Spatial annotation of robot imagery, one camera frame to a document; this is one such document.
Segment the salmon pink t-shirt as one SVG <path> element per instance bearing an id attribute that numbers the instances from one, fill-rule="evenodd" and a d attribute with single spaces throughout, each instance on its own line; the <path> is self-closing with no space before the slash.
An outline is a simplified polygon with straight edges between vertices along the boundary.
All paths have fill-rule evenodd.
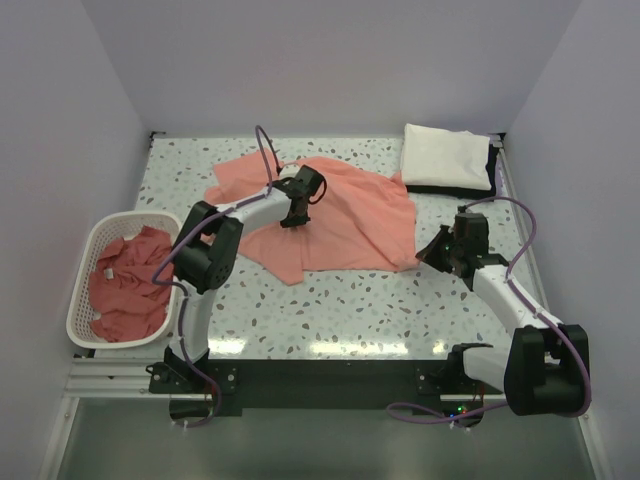
<path id="1" fill-rule="evenodd" d="M 295 228 L 274 223 L 246 234 L 240 255 L 289 286 L 311 271 L 401 272 L 417 266 L 416 207 L 400 175 L 385 177 L 320 156 L 295 163 L 327 181 L 324 197 L 309 207 L 310 221 Z"/>

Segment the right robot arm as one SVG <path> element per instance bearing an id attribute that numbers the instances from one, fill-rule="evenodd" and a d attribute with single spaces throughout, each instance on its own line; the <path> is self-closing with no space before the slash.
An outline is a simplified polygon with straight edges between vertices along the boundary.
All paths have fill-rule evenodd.
<path id="1" fill-rule="evenodd" d="M 487 343 L 452 348 L 445 379 L 459 393 L 479 382 L 506 396 L 519 416 L 580 416 L 591 404 L 589 340 L 538 303 L 512 274 L 509 262 L 489 250 L 489 223 L 480 213 L 459 209 L 441 226 L 417 259 L 458 277 L 501 322 L 511 339 L 506 350 Z"/>

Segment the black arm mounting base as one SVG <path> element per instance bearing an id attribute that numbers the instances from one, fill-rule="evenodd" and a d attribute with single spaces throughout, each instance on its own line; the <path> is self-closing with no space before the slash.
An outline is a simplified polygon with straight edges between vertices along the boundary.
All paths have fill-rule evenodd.
<path id="1" fill-rule="evenodd" d="M 383 410 L 395 402 L 446 414 L 481 406 L 499 390 L 454 373 L 444 360 L 201 360 L 147 366 L 149 391 L 170 398 L 174 420 L 247 409 Z"/>

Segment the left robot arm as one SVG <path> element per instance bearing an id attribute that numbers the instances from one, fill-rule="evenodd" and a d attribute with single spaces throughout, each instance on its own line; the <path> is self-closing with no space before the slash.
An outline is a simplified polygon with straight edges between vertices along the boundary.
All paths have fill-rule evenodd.
<path id="1" fill-rule="evenodd" d="M 244 236 L 265 226 L 304 226 L 308 209 L 327 189 L 325 177 L 308 167 L 296 167 L 292 177 L 268 183 L 259 192 L 228 203 L 196 203 L 178 234 L 167 263 L 173 266 L 171 285 L 182 292 L 176 333 L 169 351 L 179 358 L 173 382 L 185 392 L 200 390 L 207 380 L 201 362 L 209 355 L 208 330 L 217 290 L 233 272 Z"/>

